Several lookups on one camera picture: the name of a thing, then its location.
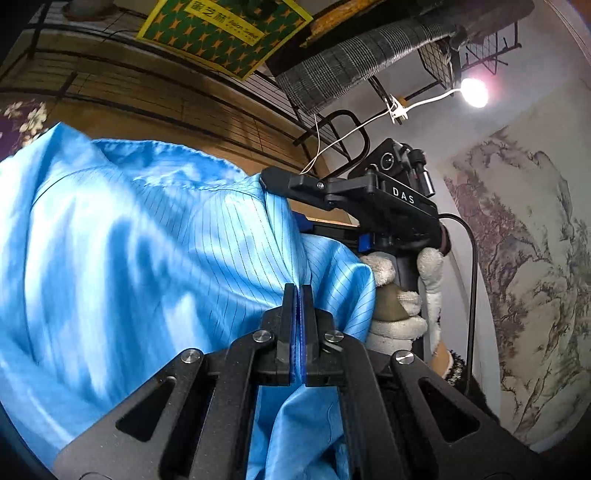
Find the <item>silver screw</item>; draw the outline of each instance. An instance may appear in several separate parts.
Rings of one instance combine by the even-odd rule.
[[[185,351],[181,353],[181,360],[186,364],[192,364],[201,358],[201,353],[199,350],[194,348],[187,348]]]
[[[399,350],[394,353],[394,358],[401,365],[409,365],[414,362],[414,354],[408,350]]]
[[[255,333],[252,334],[252,338],[257,343],[265,343],[273,338],[271,332],[267,332],[266,330],[257,330]]]
[[[339,343],[343,338],[345,338],[343,332],[338,330],[329,330],[324,334],[324,339],[330,343]]]

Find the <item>plaid cloth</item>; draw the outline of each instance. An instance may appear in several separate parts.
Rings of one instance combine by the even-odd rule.
[[[316,113],[419,47],[455,32],[454,25],[409,18],[349,38],[279,74],[276,80],[296,107]]]

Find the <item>light bulb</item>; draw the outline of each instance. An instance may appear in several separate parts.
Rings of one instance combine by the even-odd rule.
[[[488,103],[488,90],[482,80],[463,79],[460,91],[464,100],[476,108],[482,108]]]

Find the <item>yellow border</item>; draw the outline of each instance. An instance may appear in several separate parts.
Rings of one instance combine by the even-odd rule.
[[[288,35],[286,38],[284,38],[283,40],[281,40],[281,42],[275,46],[275,48],[273,48],[269,53],[267,53],[262,59],[260,59],[257,64],[248,72],[246,72],[244,74],[244,76],[239,77],[238,75],[236,75],[233,72],[230,72],[229,70],[226,70],[224,67],[222,67],[221,65],[214,63],[212,61],[209,60],[205,60],[201,57],[197,57],[196,55],[193,55],[189,52],[184,52],[181,53],[182,50],[180,50],[179,48],[174,48],[168,45],[164,45],[160,42],[154,41],[150,38],[145,38],[144,35],[145,33],[148,31],[148,29],[150,28],[150,26],[152,25],[152,22],[154,21],[154,19],[156,18],[156,16],[160,13],[160,10],[162,10],[162,7],[164,5],[166,5],[166,3],[168,2],[168,0],[158,0],[158,4],[156,5],[156,7],[150,12],[148,18],[146,19],[146,21],[144,22],[144,25],[142,25],[142,28],[140,29],[140,31],[138,32],[137,35],[137,39],[139,40],[143,40],[143,41],[147,41],[149,43],[153,43],[154,45],[158,45],[159,47],[165,48],[166,50],[170,50],[175,52],[177,55],[181,56],[181,57],[185,57],[188,59],[192,59],[193,61],[196,61],[198,63],[202,63],[208,67],[210,67],[211,69],[217,71],[217,72],[221,72],[224,73],[226,75],[229,75],[230,77],[236,78],[238,80],[246,80],[250,75],[253,74],[253,72],[260,67],[263,63],[265,63],[265,61],[271,56],[273,55],[277,50],[279,50],[288,40],[290,40],[295,34],[297,34],[302,28],[304,28],[307,24],[309,24],[313,19],[312,16],[306,11],[304,10],[302,7],[300,7],[297,3],[295,3],[293,0],[282,0],[283,3],[285,3],[288,7],[290,7],[294,12],[296,12],[299,16],[301,16],[304,19],[304,22],[298,27],[296,28],[290,35]]]

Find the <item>striped blue fabric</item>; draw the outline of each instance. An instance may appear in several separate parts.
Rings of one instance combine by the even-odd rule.
[[[367,333],[370,269],[225,160],[59,124],[0,163],[0,198],[0,401],[48,466],[183,349],[255,330],[285,283]],[[263,388],[248,478],[342,477],[319,460],[342,471],[341,437],[335,390]]]

